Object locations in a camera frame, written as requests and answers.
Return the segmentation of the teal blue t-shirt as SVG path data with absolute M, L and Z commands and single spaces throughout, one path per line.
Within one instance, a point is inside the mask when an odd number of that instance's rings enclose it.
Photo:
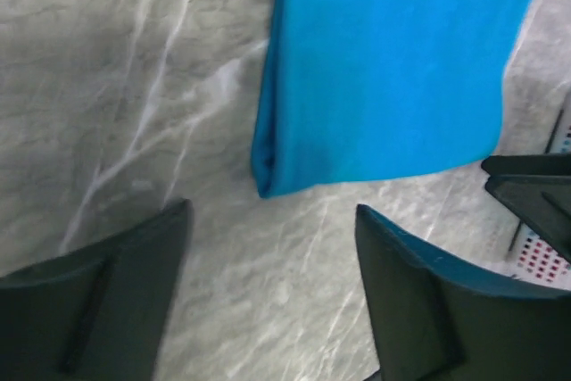
M 275 0 L 251 166 L 263 198 L 490 155 L 531 0 Z

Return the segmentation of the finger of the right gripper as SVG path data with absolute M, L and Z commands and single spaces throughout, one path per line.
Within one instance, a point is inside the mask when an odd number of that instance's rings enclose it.
M 570 259 L 570 155 L 494 155 L 484 189 L 564 259 Z

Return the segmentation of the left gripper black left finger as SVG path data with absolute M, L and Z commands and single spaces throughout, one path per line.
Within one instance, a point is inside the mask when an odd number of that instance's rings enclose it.
M 3 380 L 150 380 L 190 242 L 190 202 L 1 278 Z

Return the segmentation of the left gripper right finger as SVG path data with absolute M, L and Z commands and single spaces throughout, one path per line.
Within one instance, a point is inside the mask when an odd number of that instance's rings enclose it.
M 570 294 L 483 269 L 361 204 L 376 380 L 567 380 Z

